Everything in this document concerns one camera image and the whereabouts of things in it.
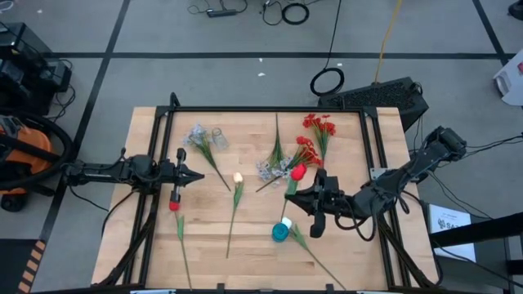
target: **white paper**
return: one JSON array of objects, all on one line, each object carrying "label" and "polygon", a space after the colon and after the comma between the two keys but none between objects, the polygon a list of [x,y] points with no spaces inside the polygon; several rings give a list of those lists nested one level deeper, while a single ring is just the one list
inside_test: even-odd
[{"label": "white paper", "polygon": [[[429,217],[431,222],[431,233],[437,233],[447,229],[471,224],[471,216],[468,213],[439,207],[434,204],[429,205]],[[455,255],[463,256],[470,259],[471,261],[476,262],[476,252],[474,250],[473,243],[444,247],[444,249],[448,252],[452,252]],[[459,259],[451,256],[439,248],[434,249],[434,252],[438,256]]]}]

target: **blue bottle cap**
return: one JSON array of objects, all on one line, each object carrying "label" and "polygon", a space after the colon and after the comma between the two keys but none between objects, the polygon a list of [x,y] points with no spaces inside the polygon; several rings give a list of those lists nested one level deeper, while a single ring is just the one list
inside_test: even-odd
[{"label": "blue bottle cap", "polygon": [[283,242],[288,237],[288,227],[282,223],[272,227],[272,239],[276,242]]}]

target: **orange vacuum cleaner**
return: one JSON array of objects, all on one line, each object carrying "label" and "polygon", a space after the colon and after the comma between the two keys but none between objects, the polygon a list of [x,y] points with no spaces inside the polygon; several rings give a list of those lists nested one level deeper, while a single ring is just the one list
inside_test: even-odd
[{"label": "orange vacuum cleaner", "polygon": [[[53,122],[25,114],[18,118],[0,115],[0,194],[1,206],[9,212],[18,212],[25,205],[29,192],[53,196],[54,190],[41,185],[60,171],[60,166],[70,157],[72,142]],[[57,155],[46,135],[60,130],[60,140],[66,137],[64,152]]]}]

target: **wooden table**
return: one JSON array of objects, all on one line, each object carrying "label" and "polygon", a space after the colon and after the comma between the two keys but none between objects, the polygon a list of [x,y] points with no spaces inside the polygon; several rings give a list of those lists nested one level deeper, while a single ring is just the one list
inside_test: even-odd
[{"label": "wooden table", "polygon": [[[296,150],[297,136],[313,137],[311,130],[302,127],[304,116],[303,113],[279,113],[280,137],[287,155]],[[397,109],[378,109],[378,119],[389,167],[399,167],[409,160],[399,113]],[[127,155],[147,153],[153,121],[154,108],[134,109],[127,135]],[[337,133],[329,142],[325,169],[329,175],[338,177],[340,189],[346,194],[354,194],[369,179],[359,117],[357,114],[335,113],[331,114],[329,121],[337,125]],[[279,220],[284,204],[286,184],[282,183],[277,188],[267,187],[259,193],[254,191],[263,185],[257,176],[255,163],[265,159],[273,148],[275,114],[175,113],[168,151],[170,158],[176,157],[177,148],[183,144],[183,137],[196,123],[208,130],[214,127],[222,129],[230,147],[224,151],[214,150],[214,158],[231,188],[234,187],[234,172],[244,175],[245,188],[236,212],[230,257],[226,259],[233,193],[226,189],[203,156],[186,146],[187,167],[205,174],[203,180],[181,190],[179,214],[186,219],[185,246],[193,288],[213,289],[218,283],[225,283],[229,289],[322,290],[326,283],[332,283],[336,289],[341,289],[291,238],[284,243],[275,243],[271,239],[272,226]],[[370,121],[367,123],[373,144]],[[160,127],[159,134],[162,134],[163,127]],[[376,166],[379,166],[374,147],[373,158]],[[315,169],[310,168],[298,188],[311,186],[314,174]],[[129,190],[130,187],[126,185],[117,185],[111,205],[117,203]],[[168,209],[171,190],[172,186],[169,185],[162,188],[147,287],[189,288],[177,237],[176,219]],[[408,185],[407,190],[417,194],[415,185]],[[137,199],[137,196],[128,199],[110,217],[92,277],[94,283],[101,281],[127,250]],[[408,197],[405,200],[410,207],[410,214],[405,215],[398,209],[405,249],[427,277],[435,282],[436,267],[422,209],[414,200]],[[312,216],[307,216],[291,203],[287,205],[285,215],[299,224],[304,234],[308,234],[308,228],[313,223]],[[342,222],[351,224],[348,219]],[[369,235],[370,227],[371,221],[367,221],[363,233]],[[378,235],[372,242],[365,242],[354,230],[340,230],[332,216],[327,216],[323,237],[314,239],[306,236],[306,242],[346,289],[387,289]],[[396,284],[401,285],[397,258],[392,247],[391,255]],[[137,281],[141,252],[136,254],[136,260],[134,282]]]}]

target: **yellow cable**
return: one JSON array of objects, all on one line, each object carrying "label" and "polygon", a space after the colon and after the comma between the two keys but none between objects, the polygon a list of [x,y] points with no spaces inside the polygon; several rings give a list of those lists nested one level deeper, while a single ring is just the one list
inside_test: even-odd
[{"label": "yellow cable", "polygon": [[402,1],[403,0],[398,0],[398,3],[396,4],[396,9],[394,10],[394,14],[392,15],[391,23],[389,24],[387,33],[385,33],[385,38],[383,39],[383,42],[382,42],[382,51],[379,53],[378,68],[376,69],[376,75],[374,76],[374,82],[378,82],[378,75],[379,75],[379,70],[382,67],[383,52],[385,51],[385,45],[387,44],[387,39],[389,38],[389,33],[391,33],[392,25],[394,24],[394,21],[396,20],[396,17],[398,16],[398,12],[400,12],[400,7],[401,7]]}]

